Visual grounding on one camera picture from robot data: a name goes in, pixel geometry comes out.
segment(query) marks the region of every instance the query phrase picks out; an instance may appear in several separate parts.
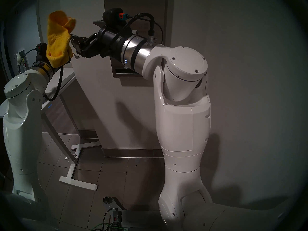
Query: green cable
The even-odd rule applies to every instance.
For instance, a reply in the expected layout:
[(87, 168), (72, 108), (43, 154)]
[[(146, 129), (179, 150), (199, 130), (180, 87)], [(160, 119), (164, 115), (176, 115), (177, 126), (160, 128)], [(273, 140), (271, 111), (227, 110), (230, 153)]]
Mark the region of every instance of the green cable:
[[(96, 225), (96, 226), (95, 226), (93, 229), (91, 229), (91, 230), (94, 230), (96, 227), (98, 227), (98, 226), (100, 226), (100, 225), (103, 225), (103, 223)], [(124, 228), (121, 228), (121, 227), (112, 227), (112, 228), (115, 228), (115, 229), (123, 229), (123, 230), (128, 231), (128, 229), (124, 229)]]
[[(98, 224), (98, 225), (96, 225), (93, 229), (95, 229), (96, 227), (98, 227), (98, 226), (100, 226), (100, 225), (103, 225), (103, 224)], [(109, 224), (104, 224), (104, 225), (109, 226)], [(93, 229), (91, 229), (91, 230), (93, 230)]]
[(123, 228), (121, 228), (121, 227), (112, 227), (113, 229), (123, 229)]

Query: table leg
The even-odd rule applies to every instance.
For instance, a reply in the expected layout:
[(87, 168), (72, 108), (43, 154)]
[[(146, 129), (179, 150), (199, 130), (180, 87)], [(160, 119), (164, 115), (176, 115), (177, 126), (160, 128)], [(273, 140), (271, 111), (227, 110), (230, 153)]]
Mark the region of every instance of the table leg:
[(69, 159), (72, 160), (72, 162), (75, 161), (75, 157), (74, 155), (70, 152), (70, 150), (66, 147), (66, 145), (64, 144), (64, 142), (62, 141), (61, 137), (58, 135), (58, 133), (56, 132), (55, 128), (52, 126), (52, 124), (50, 123), (48, 117), (46, 116), (45, 113), (43, 113), (41, 115), (43, 123), (45, 125), (45, 128), (47, 129), (49, 135), (51, 136), (51, 138), (53, 139), (53, 141), (56, 143), (56, 145), (59, 147), (59, 149), (61, 150), (61, 152)]

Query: white metal stand base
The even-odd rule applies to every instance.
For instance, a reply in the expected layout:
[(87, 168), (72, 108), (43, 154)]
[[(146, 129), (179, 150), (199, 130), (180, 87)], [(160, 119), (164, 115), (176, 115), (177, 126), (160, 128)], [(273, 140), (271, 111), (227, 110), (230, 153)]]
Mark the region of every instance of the white metal stand base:
[(73, 179), (73, 175), (75, 173), (75, 170), (77, 168), (77, 162), (79, 161), (80, 155), (81, 155), (81, 149), (82, 148), (86, 148), (86, 147), (95, 147), (95, 146), (100, 146), (100, 142), (90, 142), (90, 143), (85, 143), (85, 144), (79, 144), (79, 145), (73, 145), (72, 146), (72, 150), (76, 150), (75, 154), (74, 154), (74, 161), (71, 162), (71, 166), (70, 169), (68, 170), (68, 174), (66, 177), (61, 176), (59, 178), (59, 181), (67, 183), (67, 184), (71, 184), (74, 186), (78, 186), (78, 187), (82, 187), (85, 189), (90, 189), (90, 190), (97, 190), (97, 185), (96, 184), (91, 184), (91, 183), (87, 183), (87, 182), (82, 182), (79, 180), (74, 180)]

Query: yellow cloth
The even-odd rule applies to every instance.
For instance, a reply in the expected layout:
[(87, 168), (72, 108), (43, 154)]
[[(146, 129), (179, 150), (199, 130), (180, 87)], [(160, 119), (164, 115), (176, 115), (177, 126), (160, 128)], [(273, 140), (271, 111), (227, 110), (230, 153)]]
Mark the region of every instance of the yellow cloth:
[(71, 39), (70, 33), (75, 28), (75, 24), (76, 20), (67, 17), (61, 10), (49, 15), (46, 56), (52, 67), (58, 68), (64, 65), (69, 57), (73, 57), (72, 49), (68, 44)]

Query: floor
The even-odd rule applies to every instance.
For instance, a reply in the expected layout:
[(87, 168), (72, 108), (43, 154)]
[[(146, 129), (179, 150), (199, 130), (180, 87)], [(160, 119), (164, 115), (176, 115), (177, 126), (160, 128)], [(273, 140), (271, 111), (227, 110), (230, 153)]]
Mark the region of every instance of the floor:
[[(68, 148), (84, 142), (78, 135), (60, 137)], [(96, 191), (87, 190), (59, 181), (67, 175), (69, 164), (50, 135), (42, 133), (37, 169), (51, 216), (60, 230), (90, 230), (102, 223), (105, 196), (116, 197), (125, 209), (159, 210), (163, 159), (104, 158), (101, 147), (83, 149), (74, 179), (98, 185)]]

